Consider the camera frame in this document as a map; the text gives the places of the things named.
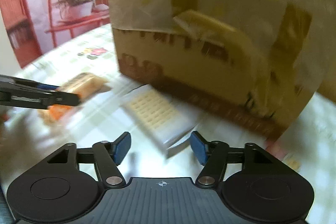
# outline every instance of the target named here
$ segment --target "table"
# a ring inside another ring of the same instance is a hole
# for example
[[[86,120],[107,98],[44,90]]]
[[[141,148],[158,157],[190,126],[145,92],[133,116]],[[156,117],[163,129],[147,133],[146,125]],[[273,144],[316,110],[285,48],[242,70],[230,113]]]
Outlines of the table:
[[[107,52],[91,55],[96,52]],[[106,77],[112,88],[84,103],[66,123],[45,126],[36,110],[14,109],[2,135],[0,155],[1,187],[65,143],[78,147],[114,141],[124,131],[132,135],[132,147],[119,166],[126,181],[139,177],[192,177],[201,170],[190,147],[167,158],[137,123],[120,107],[121,97],[140,84],[118,72],[111,26],[105,25],[78,36],[28,65],[17,77],[51,85],[61,85],[81,72]],[[299,173],[315,190],[314,204],[307,221],[310,224],[336,223],[336,107],[315,94],[299,118],[282,135],[282,147],[301,162]],[[230,146],[243,147],[255,142],[265,147],[264,139],[208,113],[201,113],[196,129],[207,140],[220,140]],[[225,175],[241,166],[229,165]],[[95,177],[93,165],[80,170]]]
[[[76,22],[76,20],[73,21],[73,23],[66,23],[66,22],[61,22],[58,25],[52,27],[49,30],[46,30],[45,32],[48,33],[50,32],[53,35],[53,44],[54,47],[57,47],[57,43],[56,43],[56,36],[55,33],[56,32],[60,32],[60,31],[65,31],[65,30],[69,30],[70,31],[70,36],[71,38],[74,38],[74,29],[84,26],[84,25],[89,25],[92,23],[97,23],[98,26],[102,26],[103,22],[107,19],[110,18],[109,12],[108,11],[102,11],[102,12],[98,12],[98,13],[94,13],[90,16],[85,17],[85,20]]]

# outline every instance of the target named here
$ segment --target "blue gripper pad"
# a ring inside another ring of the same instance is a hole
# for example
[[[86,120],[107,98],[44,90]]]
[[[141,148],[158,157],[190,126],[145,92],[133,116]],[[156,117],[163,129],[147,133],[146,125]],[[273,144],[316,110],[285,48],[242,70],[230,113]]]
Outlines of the blue gripper pad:
[[[208,161],[206,153],[206,145],[194,133],[191,133],[189,138],[191,149],[193,150],[197,160],[201,165],[205,165]]]
[[[42,90],[56,90],[57,88],[59,88],[59,86],[57,85],[46,85],[46,84],[39,84],[37,86],[38,89],[42,89]]]
[[[131,147],[131,134],[128,133],[121,141],[119,141],[119,143],[115,147],[115,154],[113,157],[113,161],[115,162],[116,165],[121,164],[130,147]]]
[[[191,178],[133,178],[106,191],[100,203],[69,224],[251,224],[225,207],[215,190]],[[29,224],[19,221],[18,224]]]

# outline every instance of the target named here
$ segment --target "plastic wrapper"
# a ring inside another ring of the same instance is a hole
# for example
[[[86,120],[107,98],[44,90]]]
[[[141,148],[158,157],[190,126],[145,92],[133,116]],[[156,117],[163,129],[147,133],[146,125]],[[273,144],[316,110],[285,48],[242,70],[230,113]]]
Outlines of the plastic wrapper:
[[[176,107],[171,101],[150,85],[140,86],[122,98],[123,107],[165,152],[194,128],[199,116],[198,111],[186,105]]]
[[[252,115],[273,119],[284,129],[317,90],[335,55],[335,0],[109,0],[109,3],[120,64],[124,57],[132,58],[132,64],[150,60],[162,66],[163,74],[170,73],[170,79],[243,105]],[[171,45],[172,35],[187,36],[192,41],[185,43],[184,49],[192,52],[191,48],[198,47],[203,56],[225,64],[207,61],[212,62],[210,68],[201,58],[191,61],[187,54],[183,57],[172,54],[173,50],[163,50],[164,46],[155,45],[148,50],[129,43],[127,35],[122,37],[119,30],[139,31],[142,38],[152,32],[156,42]],[[162,55],[161,60],[156,57],[158,54]],[[174,60],[167,61],[166,55]],[[176,64],[183,65],[183,69],[177,69]],[[199,70],[198,75],[191,73],[193,65],[194,70]],[[135,72],[129,76],[140,78]],[[220,82],[216,77],[227,81]]]
[[[59,91],[75,93],[79,95],[81,101],[85,101],[90,95],[97,92],[107,83],[102,77],[98,77],[89,72],[83,72],[72,78],[64,85],[58,88]],[[52,124],[62,118],[67,112],[74,107],[66,105],[52,105],[48,109],[39,109],[39,115],[46,124]]]

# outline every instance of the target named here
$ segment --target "cracker package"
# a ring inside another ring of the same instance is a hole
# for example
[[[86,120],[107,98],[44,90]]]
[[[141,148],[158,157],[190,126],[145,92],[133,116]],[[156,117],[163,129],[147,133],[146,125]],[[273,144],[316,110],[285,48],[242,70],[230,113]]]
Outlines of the cracker package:
[[[198,120],[197,113],[190,119],[185,111],[177,109],[150,85],[141,86],[124,95],[122,106],[162,151],[168,150],[187,135]]]
[[[102,77],[98,77],[93,73],[83,72],[72,78],[57,90],[79,95],[81,101],[85,101],[90,95],[97,92],[107,83]],[[39,109],[38,112],[46,124],[53,123],[62,118],[67,112],[74,107],[66,105],[52,105],[48,109]]]
[[[319,87],[336,0],[109,0],[120,71],[276,139]]]

